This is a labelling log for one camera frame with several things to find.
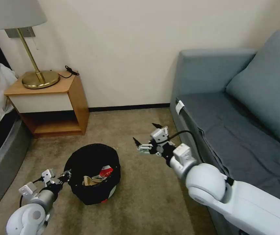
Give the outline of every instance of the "black trash bin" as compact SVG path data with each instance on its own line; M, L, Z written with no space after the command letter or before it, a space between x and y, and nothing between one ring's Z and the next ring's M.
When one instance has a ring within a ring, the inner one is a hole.
M96 185L82 185L84 176L92 178L107 165L113 171L105 180ZM66 162L64 171L70 169L71 179L68 184L72 192L86 205L97 204L108 199L121 176L116 150L104 144L90 144L75 151Z

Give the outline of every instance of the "beige carpet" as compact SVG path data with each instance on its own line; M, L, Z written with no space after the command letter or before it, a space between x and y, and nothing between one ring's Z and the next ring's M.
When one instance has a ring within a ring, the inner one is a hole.
M146 143L154 130L152 122L168 126L170 134L176 132L168 109L142 109L91 113L85 136L33 140L0 202L0 235L19 206L18 189L47 168L62 173L72 152L91 143L103 143L118 152L122 178L116 192L106 203L85 206L65 184L44 235L216 234L207 208L188 197L165 160L137 153L132 137Z

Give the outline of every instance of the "wooden nightstand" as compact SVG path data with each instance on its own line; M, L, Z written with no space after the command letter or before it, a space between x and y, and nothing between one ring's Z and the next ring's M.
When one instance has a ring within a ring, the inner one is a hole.
M59 74L69 76L67 71ZM25 88L23 76L4 95L35 138L85 134L89 110L79 76L61 77L58 83L43 89Z

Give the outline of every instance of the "beige wall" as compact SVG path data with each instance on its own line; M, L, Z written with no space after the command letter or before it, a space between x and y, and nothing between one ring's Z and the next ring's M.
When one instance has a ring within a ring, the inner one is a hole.
M280 29L279 0L40 0L48 22L27 39L41 69L78 69L90 107L169 102L178 52L260 47ZM0 30L19 74L32 65Z

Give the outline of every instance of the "sofa armrest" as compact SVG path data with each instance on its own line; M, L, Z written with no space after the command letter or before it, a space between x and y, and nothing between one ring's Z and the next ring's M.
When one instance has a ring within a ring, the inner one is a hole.
M178 58L171 102L176 96L223 91L254 58L253 49L184 50Z

